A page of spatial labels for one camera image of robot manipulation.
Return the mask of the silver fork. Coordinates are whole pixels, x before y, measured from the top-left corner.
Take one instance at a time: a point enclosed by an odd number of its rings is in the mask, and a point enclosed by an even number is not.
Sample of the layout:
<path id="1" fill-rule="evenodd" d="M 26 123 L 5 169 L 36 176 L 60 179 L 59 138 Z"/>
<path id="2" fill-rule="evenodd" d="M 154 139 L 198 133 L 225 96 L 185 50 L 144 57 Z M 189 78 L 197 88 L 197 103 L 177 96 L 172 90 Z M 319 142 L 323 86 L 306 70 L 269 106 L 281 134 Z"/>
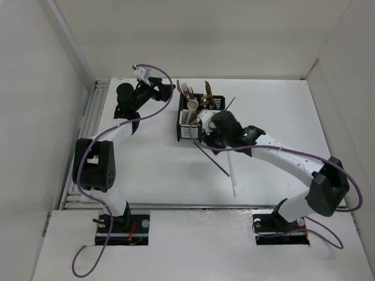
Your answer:
<path id="1" fill-rule="evenodd" d="M 186 83 L 181 83 L 180 84 L 180 87 L 182 89 L 182 92 L 184 93 L 184 95 L 188 98 L 190 97 L 190 92 L 189 92 L 189 87 L 187 86 Z"/>

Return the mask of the black chopstick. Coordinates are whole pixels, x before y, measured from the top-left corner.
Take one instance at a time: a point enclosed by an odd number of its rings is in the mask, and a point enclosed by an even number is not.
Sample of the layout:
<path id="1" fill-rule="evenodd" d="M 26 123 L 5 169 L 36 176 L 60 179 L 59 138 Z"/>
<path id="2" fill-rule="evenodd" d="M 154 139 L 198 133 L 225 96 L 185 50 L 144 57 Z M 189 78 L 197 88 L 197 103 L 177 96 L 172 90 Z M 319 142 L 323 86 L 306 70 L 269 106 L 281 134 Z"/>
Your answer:
<path id="1" fill-rule="evenodd" d="M 233 97 L 232 100 L 229 102 L 229 104 L 226 106 L 226 108 L 224 109 L 225 111 L 227 111 L 229 109 L 229 107 L 232 105 L 232 103 L 234 102 L 234 100 L 236 99 L 236 97 Z"/>
<path id="2" fill-rule="evenodd" d="M 208 153 L 206 153 L 197 143 L 193 143 L 205 156 L 209 158 L 227 177 L 230 177 L 230 174 L 223 168 L 221 167 Z"/>

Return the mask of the copper knife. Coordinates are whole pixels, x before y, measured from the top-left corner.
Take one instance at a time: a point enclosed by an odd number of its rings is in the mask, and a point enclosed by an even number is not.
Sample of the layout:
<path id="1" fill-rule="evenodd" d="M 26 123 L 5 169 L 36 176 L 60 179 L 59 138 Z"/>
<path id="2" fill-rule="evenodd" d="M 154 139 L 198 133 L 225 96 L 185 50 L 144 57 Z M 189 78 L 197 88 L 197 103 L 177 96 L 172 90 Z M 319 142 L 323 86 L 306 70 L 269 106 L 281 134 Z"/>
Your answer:
<path id="1" fill-rule="evenodd" d="M 212 89 L 211 89 L 210 83 L 208 81 L 205 80 L 204 83 L 205 83 L 205 90 L 206 90 L 206 95 L 205 95 L 206 98 L 205 99 L 209 100 L 212 97 Z"/>

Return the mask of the white chopstick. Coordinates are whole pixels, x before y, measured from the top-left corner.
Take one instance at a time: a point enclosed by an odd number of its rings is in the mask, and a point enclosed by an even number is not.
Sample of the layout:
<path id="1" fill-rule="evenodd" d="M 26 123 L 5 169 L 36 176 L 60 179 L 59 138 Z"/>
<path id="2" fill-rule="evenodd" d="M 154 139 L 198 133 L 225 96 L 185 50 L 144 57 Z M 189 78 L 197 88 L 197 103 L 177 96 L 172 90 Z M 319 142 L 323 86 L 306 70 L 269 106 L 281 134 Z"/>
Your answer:
<path id="1" fill-rule="evenodd" d="M 230 152 L 227 152 L 227 160 L 228 160 L 228 164 L 229 164 L 229 170 L 230 170 L 230 178 L 231 178 L 231 185 L 232 185 L 232 190 L 233 190 L 233 196 L 237 197 L 236 180 L 235 180 L 235 175 L 234 175 L 233 164 L 232 164 L 232 161 L 231 161 Z"/>

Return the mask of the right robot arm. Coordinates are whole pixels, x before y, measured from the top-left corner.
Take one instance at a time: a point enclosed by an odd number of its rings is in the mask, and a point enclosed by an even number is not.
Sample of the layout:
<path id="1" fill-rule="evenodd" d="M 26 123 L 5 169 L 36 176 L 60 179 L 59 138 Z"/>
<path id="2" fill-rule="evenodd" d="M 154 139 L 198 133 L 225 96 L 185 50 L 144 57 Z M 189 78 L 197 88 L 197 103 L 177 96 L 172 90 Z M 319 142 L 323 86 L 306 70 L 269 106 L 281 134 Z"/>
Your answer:
<path id="1" fill-rule="evenodd" d="M 283 199 L 274 208 L 267 223 L 277 230 L 286 230 L 310 214 L 332 216 L 349 191 L 342 162 L 333 156 L 326 160 L 292 150 L 256 126 L 242 127 L 230 111 L 204 110 L 197 117 L 202 124 L 202 141 L 215 154 L 233 148 L 274 165 L 307 186 L 308 191 Z"/>

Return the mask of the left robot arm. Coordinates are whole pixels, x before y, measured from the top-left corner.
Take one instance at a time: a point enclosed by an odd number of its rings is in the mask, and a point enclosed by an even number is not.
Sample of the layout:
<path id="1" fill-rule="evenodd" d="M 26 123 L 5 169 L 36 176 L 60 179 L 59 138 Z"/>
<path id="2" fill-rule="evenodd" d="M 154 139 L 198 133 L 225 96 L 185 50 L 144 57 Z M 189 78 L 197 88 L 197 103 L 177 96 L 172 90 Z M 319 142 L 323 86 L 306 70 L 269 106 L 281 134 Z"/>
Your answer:
<path id="1" fill-rule="evenodd" d="M 115 188 L 115 148 L 132 136 L 143 121 L 139 110 L 149 100 L 168 104 L 175 85 L 161 78 L 139 78 L 136 86 L 121 83 L 116 88 L 117 105 L 109 128 L 76 142 L 72 179 L 81 194 L 103 206 L 99 223 L 125 232 L 131 225 L 131 212 L 126 199 Z"/>

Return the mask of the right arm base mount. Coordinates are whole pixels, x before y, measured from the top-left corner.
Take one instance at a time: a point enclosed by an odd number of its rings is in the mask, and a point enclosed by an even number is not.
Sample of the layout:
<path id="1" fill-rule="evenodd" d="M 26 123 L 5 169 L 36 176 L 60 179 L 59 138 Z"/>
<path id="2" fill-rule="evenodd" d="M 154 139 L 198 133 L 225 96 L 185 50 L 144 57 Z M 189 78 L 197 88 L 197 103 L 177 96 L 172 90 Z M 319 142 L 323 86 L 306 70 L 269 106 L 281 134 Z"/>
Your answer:
<path id="1" fill-rule="evenodd" d="M 254 214 L 252 230 L 256 245 L 310 245 L 304 218 L 288 222 L 272 214 Z"/>

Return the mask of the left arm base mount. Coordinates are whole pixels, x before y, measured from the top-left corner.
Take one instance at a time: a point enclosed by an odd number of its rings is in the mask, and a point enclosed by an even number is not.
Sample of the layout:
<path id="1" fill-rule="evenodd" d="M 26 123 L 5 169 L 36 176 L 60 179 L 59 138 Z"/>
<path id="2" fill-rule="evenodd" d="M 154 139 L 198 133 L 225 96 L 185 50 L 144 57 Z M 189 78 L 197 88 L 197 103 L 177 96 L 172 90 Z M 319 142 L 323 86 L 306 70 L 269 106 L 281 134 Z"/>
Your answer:
<path id="1" fill-rule="evenodd" d="M 110 216 L 101 213 L 93 222 L 97 224 L 95 245 L 104 245 L 110 230 Z M 150 214 L 131 213 L 115 217 L 107 245 L 109 246 L 147 246 L 149 242 Z"/>

